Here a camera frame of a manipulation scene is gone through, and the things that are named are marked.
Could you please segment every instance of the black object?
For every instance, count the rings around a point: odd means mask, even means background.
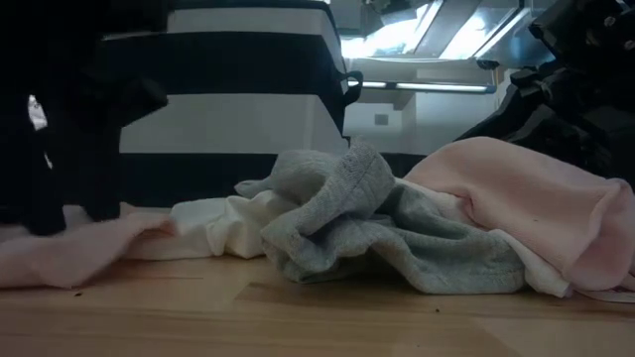
[[[458,140],[506,140],[635,185],[635,9],[560,0],[530,31],[556,60],[512,74],[499,110]]]
[[[330,19],[332,30],[337,34],[328,5],[319,1],[177,0],[173,7],[177,10],[227,7],[320,10]],[[192,26],[191,32],[104,41],[96,52],[99,68],[118,76],[152,78],[168,94],[316,95],[340,134],[344,109],[359,98],[363,83],[360,72],[338,70],[345,67],[343,59],[333,59],[321,35],[202,31]],[[341,82],[349,77],[354,77],[358,85],[344,92]]]
[[[11,28],[0,29],[0,164],[7,173],[0,185],[0,221],[21,222],[39,235],[63,230],[67,197],[61,187],[70,185],[94,220],[119,215],[120,129],[166,105],[167,99],[147,80],[96,74],[90,64],[105,33],[165,29],[167,4],[3,4],[7,18],[0,23]],[[48,120],[41,133],[29,117],[30,95],[37,97]]]

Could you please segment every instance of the gray fabric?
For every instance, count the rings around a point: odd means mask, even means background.
[[[369,145],[353,141],[342,158],[312,151],[281,154],[271,175],[240,183],[300,205],[262,231],[263,250],[291,280],[342,279],[384,264],[430,294],[512,293],[524,267],[501,238],[447,220],[415,189],[395,184]]]

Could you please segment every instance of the white fabric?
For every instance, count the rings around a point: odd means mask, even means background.
[[[139,241],[125,258],[174,260],[223,254],[253,258],[263,254],[260,230],[296,207],[273,191],[253,199],[229,196],[179,203],[170,213],[179,236]]]
[[[437,205],[443,217],[477,226],[477,224],[463,213],[461,209],[462,198],[449,193],[436,192],[402,179],[398,179],[398,182],[423,193]],[[547,263],[543,258],[525,247],[508,233],[500,229],[495,229],[492,233],[498,234],[501,238],[505,239],[516,254],[518,254],[518,257],[523,261],[523,264],[525,264],[525,280],[535,291],[553,295],[558,298],[564,298],[571,294],[571,284],[563,279],[562,275],[551,264]]]
[[[500,229],[490,231],[503,238],[525,264],[525,281],[538,293],[564,298],[571,295],[571,284],[551,264]]]

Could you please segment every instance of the bright light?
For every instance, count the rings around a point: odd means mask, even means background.
[[[374,50],[387,50],[401,45],[404,39],[410,38],[415,30],[419,19],[406,20],[384,26],[366,38],[366,46]]]
[[[479,58],[485,55],[489,50],[491,50],[492,47],[494,47],[494,45],[496,45],[505,35],[507,35],[507,33],[512,31],[514,27],[518,25],[518,23],[521,22],[530,13],[531,9],[523,9],[521,12],[519,12],[518,15],[516,15],[516,17],[514,17],[512,21],[509,22],[509,24],[507,24],[501,31],[498,32],[498,34],[496,34],[496,36],[489,40],[487,44],[485,44],[485,46],[478,50],[478,52],[474,56]]]
[[[417,19],[384,26],[366,39],[341,39],[341,53],[347,59],[372,57],[380,50],[390,50],[404,45],[402,52],[413,51],[426,34],[444,1],[424,5],[417,9]]]
[[[469,59],[487,40],[485,21],[480,16],[472,16],[456,33],[441,54],[442,60]]]
[[[484,93],[486,86],[482,85],[454,85],[454,84],[424,84],[424,83],[397,83],[397,89],[431,90],[431,91],[455,91]]]
[[[357,85],[357,84],[359,84],[359,82],[357,80],[349,80],[348,81],[348,85],[349,86],[353,86],[353,85]],[[385,82],[367,82],[367,81],[365,81],[361,86],[364,87],[364,88],[385,88],[386,87],[386,83]]]
[[[441,5],[444,3],[444,0],[436,0],[434,3],[430,4],[430,9],[428,5],[424,5],[417,9],[417,18],[421,19],[421,23],[417,30],[415,30],[415,34],[410,37],[408,41],[406,41],[406,45],[404,46],[403,53],[408,54],[417,49],[417,46],[421,42],[421,39],[426,35],[430,25],[433,23],[433,20],[437,16]]]

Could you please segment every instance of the clothing pile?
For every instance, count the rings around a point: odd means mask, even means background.
[[[70,288],[122,257],[265,254],[299,283],[393,272],[427,294],[635,291],[631,187],[499,140],[449,144],[404,179],[359,140],[343,157],[292,151],[236,191],[104,223],[67,207],[50,238],[2,227],[0,287]]]

